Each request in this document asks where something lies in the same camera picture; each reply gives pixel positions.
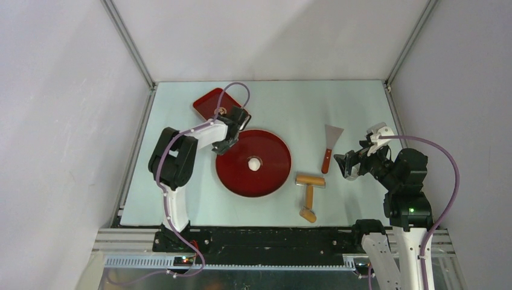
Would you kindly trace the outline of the round red plate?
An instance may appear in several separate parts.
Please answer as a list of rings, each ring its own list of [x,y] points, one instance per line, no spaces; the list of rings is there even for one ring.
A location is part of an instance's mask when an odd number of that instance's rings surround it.
[[[259,198],[277,191],[287,180],[292,157],[286,143],[261,129],[240,133],[238,142],[215,161],[220,182],[231,192]]]

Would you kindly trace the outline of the wooden dough roller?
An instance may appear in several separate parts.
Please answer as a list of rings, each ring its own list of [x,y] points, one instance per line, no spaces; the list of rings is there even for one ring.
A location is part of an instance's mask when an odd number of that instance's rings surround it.
[[[326,185],[325,179],[320,176],[298,173],[295,178],[295,183],[296,185],[305,187],[304,203],[299,215],[306,221],[314,224],[317,220],[317,217],[313,212],[314,189],[324,188]]]

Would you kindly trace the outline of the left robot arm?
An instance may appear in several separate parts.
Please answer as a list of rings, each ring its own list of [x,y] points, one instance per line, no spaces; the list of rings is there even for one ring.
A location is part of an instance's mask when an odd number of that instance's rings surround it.
[[[162,189],[162,224],[172,230],[167,243],[175,251],[185,251],[191,243],[190,234],[184,231],[190,223],[185,191],[193,175],[197,151],[210,146],[215,154],[225,154],[238,142],[240,132],[250,120],[246,109],[233,106],[228,114],[216,114],[191,129],[179,131],[166,127],[162,130],[148,168]]]

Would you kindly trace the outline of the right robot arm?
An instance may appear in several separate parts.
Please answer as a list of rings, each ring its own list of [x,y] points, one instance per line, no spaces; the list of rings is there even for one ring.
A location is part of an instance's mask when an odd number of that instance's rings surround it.
[[[430,230],[434,222],[423,193],[428,158],[405,148],[391,160],[388,143],[392,139],[394,136],[389,134],[368,134],[360,142],[360,150],[335,154],[334,160],[344,178],[370,174],[387,189],[383,211],[392,226],[399,261],[395,261],[386,230],[377,220],[357,220],[351,244],[356,251],[368,255],[368,274],[376,276],[381,289],[433,289]]]

